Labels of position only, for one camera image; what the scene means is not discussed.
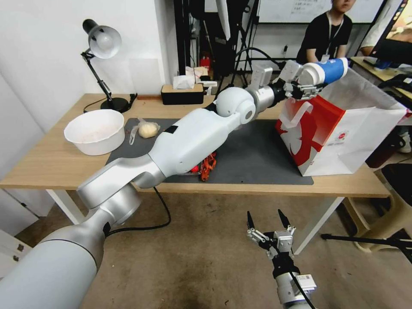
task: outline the lanyard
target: lanyard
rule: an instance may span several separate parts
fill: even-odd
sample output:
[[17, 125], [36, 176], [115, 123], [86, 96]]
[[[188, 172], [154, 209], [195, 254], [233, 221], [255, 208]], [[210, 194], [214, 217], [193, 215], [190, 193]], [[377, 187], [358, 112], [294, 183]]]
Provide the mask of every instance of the lanyard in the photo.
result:
[[326, 16], [327, 16], [327, 19], [329, 21], [329, 37], [328, 37], [329, 46], [327, 48], [327, 52], [330, 52], [329, 50], [330, 50], [330, 46], [332, 45], [332, 40], [336, 37], [336, 35], [338, 34], [340, 28], [342, 28], [344, 18], [342, 18], [342, 21], [340, 22], [340, 26], [339, 26], [338, 30], [336, 31], [335, 35], [333, 36], [333, 38], [331, 38], [330, 36], [332, 35], [332, 20], [330, 19], [329, 12], [326, 12]]

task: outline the desk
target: desk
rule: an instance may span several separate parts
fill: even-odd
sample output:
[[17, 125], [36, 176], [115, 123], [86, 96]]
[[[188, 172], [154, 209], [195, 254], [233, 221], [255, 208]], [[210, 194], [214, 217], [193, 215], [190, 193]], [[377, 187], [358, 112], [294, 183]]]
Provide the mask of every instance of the desk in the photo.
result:
[[[390, 80], [398, 74], [404, 74], [404, 72], [392, 68], [387, 68], [385, 70], [376, 70], [370, 64], [364, 62], [364, 58], [365, 57], [352, 57], [351, 60], [355, 64], [353, 69], [375, 85], [379, 85], [382, 82]], [[393, 89], [398, 95], [407, 97], [409, 100], [412, 100], [412, 93], [410, 93], [409, 91], [400, 88]]]
[[[127, 95], [115, 95], [128, 98]], [[75, 190], [88, 177], [102, 168], [109, 154], [87, 156], [82, 154], [63, 136], [65, 126], [83, 108], [100, 98], [101, 94], [85, 94], [44, 138], [0, 181], [0, 188], [46, 189], [58, 206], [75, 224], [84, 220], [66, 190]], [[129, 118], [181, 118], [189, 111], [205, 107], [214, 96], [205, 96], [203, 105], [165, 106], [160, 98], [139, 98], [133, 107], [124, 113], [125, 122]], [[277, 119], [282, 103], [267, 109], [259, 119]], [[313, 177], [313, 185], [248, 185], [248, 184], [183, 184], [162, 183], [160, 192], [211, 193], [211, 194], [283, 194], [301, 196], [324, 196], [324, 202], [314, 212], [307, 226], [298, 231], [294, 241], [295, 253], [299, 254], [322, 224], [335, 211], [345, 197], [387, 197], [389, 192], [373, 172], [363, 165], [353, 175], [333, 175]]]

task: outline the desk mat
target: desk mat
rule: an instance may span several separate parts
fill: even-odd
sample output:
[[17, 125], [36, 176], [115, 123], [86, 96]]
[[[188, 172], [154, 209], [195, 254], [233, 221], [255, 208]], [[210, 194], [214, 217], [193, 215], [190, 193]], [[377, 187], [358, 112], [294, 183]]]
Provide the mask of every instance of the desk mat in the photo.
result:
[[[159, 134], [178, 119], [145, 119], [160, 125]], [[135, 158], [147, 154], [156, 137], [144, 139], [136, 134], [129, 145], [130, 131], [139, 120], [127, 121], [123, 143], [112, 151], [108, 161]], [[311, 177], [302, 177], [285, 144], [275, 130], [274, 120], [255, 120], [229, 134], [217, 149], [216, 167], [210, 172], [208, 183], [260, 185], [312, 185]], [[198, 176], [168, 177], [164, 182], [197, 183]]]

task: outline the red and white paper bag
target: red and white paper bag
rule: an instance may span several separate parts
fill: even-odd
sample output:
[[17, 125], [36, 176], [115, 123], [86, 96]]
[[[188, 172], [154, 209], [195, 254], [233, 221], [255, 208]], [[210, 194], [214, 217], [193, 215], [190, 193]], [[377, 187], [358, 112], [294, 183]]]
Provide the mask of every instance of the red and white paper bag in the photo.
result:
[[402, 104], [349, 69], [320, 96], [286, 100], [276, 129], [303, 176], [352, 174], [405, 114]]

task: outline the plastic bowl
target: plastic bowl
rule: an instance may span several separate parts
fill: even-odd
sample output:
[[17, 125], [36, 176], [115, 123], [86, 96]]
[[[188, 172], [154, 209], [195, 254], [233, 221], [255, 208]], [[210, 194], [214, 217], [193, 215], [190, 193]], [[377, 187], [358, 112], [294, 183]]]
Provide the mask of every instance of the plastic bowl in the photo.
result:
[[86, 155], [103, 155], [124, 141], [124, 117], [112, 109], [100, 109], [74, 118], [64, 137]]

